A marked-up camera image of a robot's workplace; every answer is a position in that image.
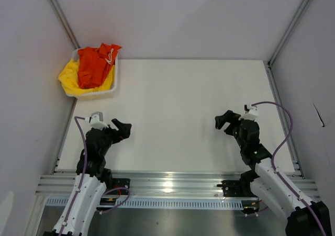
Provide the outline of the orange shorts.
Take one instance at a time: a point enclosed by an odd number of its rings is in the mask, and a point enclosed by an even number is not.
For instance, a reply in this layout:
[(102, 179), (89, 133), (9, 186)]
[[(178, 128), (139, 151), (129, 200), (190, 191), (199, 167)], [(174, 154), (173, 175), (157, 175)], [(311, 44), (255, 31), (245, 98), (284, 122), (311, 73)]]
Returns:
[(82, 89), (101, 86), (113, 65), (121, 46), (102, 43), (98, 48), (86, 47), (78, 50), (80, 65), (78, 83)]

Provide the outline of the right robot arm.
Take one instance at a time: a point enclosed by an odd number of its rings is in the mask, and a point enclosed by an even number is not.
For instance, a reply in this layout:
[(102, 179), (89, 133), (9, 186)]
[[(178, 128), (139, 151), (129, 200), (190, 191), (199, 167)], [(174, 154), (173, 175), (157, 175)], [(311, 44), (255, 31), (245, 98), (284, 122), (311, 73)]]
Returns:
[(243, 162), (250, 170), (240, 175), (239, 190), (245, 196), (260, 198), (285, 226), (286, 235), (331, 235), (329, 209), (313, 201), (278, 166), (274, 156), (260, 142), (260, 128), (251, 112), (231, 110), (215, 117), (215, 128), (225, 124), (225, 134), (234, 137)]

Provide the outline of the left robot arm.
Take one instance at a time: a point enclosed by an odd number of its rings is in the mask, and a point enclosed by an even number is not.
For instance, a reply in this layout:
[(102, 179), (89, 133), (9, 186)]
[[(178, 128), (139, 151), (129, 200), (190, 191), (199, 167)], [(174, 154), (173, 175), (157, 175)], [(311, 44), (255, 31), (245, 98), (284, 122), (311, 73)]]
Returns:
[(130, 198), (128, 187), (114, 185), (113, 174), (105, 167), (105, 156), (113, 144), (130, 137), (132, 125), (114, 118), (112, 128), (99, 114), (76, 116), (74, 121), (83, 141), (75, 182), (59, 220), (44, 235), (87, 235), (94, 214), (111, 211), (98, 208), (104, 195), (125, 193), (124, 201)]

